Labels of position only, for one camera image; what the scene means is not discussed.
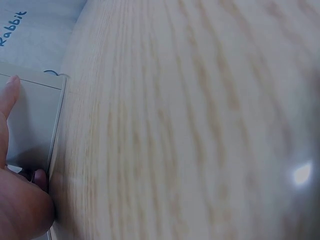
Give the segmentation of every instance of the white surface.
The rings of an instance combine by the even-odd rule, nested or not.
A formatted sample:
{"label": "white surface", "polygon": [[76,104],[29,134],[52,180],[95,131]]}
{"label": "white surface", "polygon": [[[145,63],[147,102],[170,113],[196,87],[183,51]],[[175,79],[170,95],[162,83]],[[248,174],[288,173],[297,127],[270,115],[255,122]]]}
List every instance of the white surface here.
{"label": "white surface", "polygon": [[[37,71],[59,71],[69,37],[86,0],[2,0],[0,1],[0,61]],[[14,31],[9,21],[22,15]]]}

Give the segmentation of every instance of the wooden surface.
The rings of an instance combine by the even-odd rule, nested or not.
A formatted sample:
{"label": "wooden surface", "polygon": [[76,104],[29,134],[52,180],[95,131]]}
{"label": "wooden surface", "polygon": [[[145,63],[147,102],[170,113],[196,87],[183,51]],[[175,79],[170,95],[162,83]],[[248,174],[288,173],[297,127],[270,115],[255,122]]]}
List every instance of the wooden surface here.
{"label": "wooden surface", "polygon": [[52,238],[319,239],[319,49],[318,0],[89,0]]}

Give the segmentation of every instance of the skin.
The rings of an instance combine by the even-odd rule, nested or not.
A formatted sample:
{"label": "skin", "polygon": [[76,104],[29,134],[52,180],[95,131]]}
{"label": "skin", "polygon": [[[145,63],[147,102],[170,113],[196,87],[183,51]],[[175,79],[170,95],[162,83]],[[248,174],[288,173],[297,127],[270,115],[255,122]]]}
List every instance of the skin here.
{"label": "skin", "polygon": [[7,119],[20,92],[20,79],[11,77],[0,94],[0,239],[30,240],[53,224],[54,204],[47,194],[46,173],[37,170],[34,183],[6,166],[9,144]]}

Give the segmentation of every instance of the fingernail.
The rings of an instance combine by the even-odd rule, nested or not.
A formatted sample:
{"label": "fingernail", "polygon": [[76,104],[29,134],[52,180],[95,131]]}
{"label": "fingernail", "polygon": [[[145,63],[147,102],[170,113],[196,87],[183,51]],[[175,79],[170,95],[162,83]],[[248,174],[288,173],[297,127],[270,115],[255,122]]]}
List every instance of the fingernail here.
{"label": "fingernail", "polygon": [[14,76],[10,77],[6,83],[7,83],[7,84],[8,84],[8,83],[13,83],[13,82],[15,82],[15,81],[18,81],[19,79],[20,79],[20,78],[19,78],[17,75],[14,75]]}

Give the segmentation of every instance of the light wood grain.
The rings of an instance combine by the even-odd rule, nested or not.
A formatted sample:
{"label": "light wood grain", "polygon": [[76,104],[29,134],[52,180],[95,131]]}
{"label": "light wood grain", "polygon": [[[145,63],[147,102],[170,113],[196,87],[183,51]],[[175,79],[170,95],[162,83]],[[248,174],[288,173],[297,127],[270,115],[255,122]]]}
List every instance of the light wood grain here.
{"label": "light wood grain", "polygon": [[53,239],[318,239],[319,47],[317,0],[89,0]]}

